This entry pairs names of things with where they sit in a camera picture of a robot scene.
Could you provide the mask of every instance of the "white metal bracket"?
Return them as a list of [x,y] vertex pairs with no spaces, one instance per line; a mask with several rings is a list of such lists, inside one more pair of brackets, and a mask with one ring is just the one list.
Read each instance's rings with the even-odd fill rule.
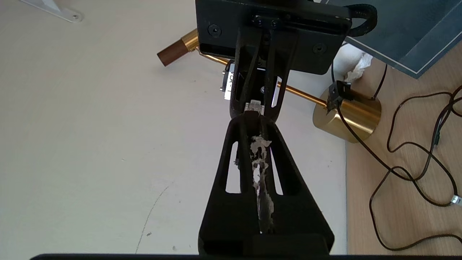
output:
[[42,9],[71,23],[82,21],[82,14],[67,8],[58,7],[54,0],[20,0],[26,4]]

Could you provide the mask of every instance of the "brass lamp base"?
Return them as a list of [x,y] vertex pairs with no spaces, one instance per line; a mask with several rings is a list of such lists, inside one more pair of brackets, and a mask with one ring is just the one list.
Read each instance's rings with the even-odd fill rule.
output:
[[[343,117],[354,132],[361,138],[367,139],[380,122],[382,105],[378,100],[371,100],[358,92],[351,91],[353,100],[343,100],[340,109]],[[328,89],[322,94],[321,99],[326,100]],[[358,141],[343,124],[336,109],[327,113],[326,106],[316,104],[313,112],[313,124],[334,136],[352,143]]]

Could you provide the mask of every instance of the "white wall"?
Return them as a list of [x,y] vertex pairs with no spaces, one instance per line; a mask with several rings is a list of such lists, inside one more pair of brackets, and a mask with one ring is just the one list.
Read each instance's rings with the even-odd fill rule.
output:
[[[140,236],[138,253],[197,253],[230,120],[222,66],[156,57],[195,27],[194,2],[58,3],[84,20],[0,1],[0,259],[134,253]],[[289,81],[319,95],[330,76]],[[344,141],[313,108],[287,94],[278,126],[344,254]]]

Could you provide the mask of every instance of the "gold desk lamp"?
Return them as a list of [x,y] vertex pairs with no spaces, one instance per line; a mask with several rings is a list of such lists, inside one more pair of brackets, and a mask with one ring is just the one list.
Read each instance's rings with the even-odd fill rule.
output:
[[[174,44],[157,53],[157,56],[164,66],[167,66],[185,54],[195,50],[197,50],[201,56],[209,60],[223,65],[228,64],[228,59],[201,53],[199,50],[197,29],[192,30]],[[322,94],[321,98],[312,96],[289,85],[286,86],[286,91],[316,104],[313,113],[313,124],[317,128],[349,142],[358,142],[343,124],[337,110],[333,109],[330,112],[327,111],[327,102],[325,100],[328,98],[328,88]],[[361,140],[365,140],[378,126],[382,114],[382,106],[378,100],[371,100],[369,97],[353,90],[351,91],[351,95],[353,99],[343,100],[340,109],[350,127],[358,134]]]

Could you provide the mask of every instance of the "wooden desk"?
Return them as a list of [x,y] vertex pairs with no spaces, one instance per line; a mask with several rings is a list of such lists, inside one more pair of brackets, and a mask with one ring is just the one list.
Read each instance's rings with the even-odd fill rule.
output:
[[[363,78],[353,89],[372,95],[382,77],[385,64],[374,60]],[[386,150],[387,136],[393,112],[405,98],[437,91],[453,92],[462,85],[462,43],[415,80],[398,70],[389,68],[378,96],[382,102],[382,119],[366,143],[388,165],[401,165],[417,176],[423,169],[426,154],[416,147],[405,146],[394,154]],[[404,141],[413,141],[429,148],[433,127],[438,114],[447,104],[447,96],[413,100],[401,108],[391,147]],[[462,102],[456,106],[462,111]],[[441,131],[441,140],[435,156],[449,169],[462,190],[462,118],[451,115]],[[348,251],[350,254],[441,254],[462,255],[462,245],[454,238],[439,238],[416,247],[391,252],[384,249],[374,233],[369,212],[369,199],[387,170],[360,144],[347,144],[346,189],[348,217]],[[420,187],[434,200],[451,200],[452,188],[447,175],[435,162],[430,164]],[[462,207],[452,205],[439,208],[427,203],[411,182],[389,176],[377,193],[373,209],[382,240],[389,247],[402,247],[429,235],[453,233],[462,236]]]

